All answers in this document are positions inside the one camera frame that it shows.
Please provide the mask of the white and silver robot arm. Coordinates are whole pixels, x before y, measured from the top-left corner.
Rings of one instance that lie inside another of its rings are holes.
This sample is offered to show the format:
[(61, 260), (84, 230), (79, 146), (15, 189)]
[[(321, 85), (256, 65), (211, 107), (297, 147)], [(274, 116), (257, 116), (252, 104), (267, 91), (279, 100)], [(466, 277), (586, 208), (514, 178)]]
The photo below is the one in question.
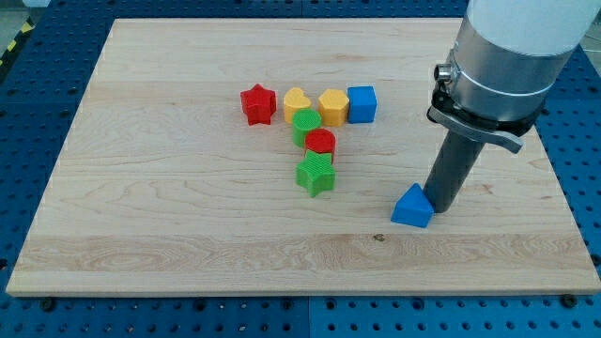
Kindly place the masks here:
[(599, 10), (600, 0), (470, 0), (434, 68), (427, 115), (447, 129), (443, 147), (517, 153)]

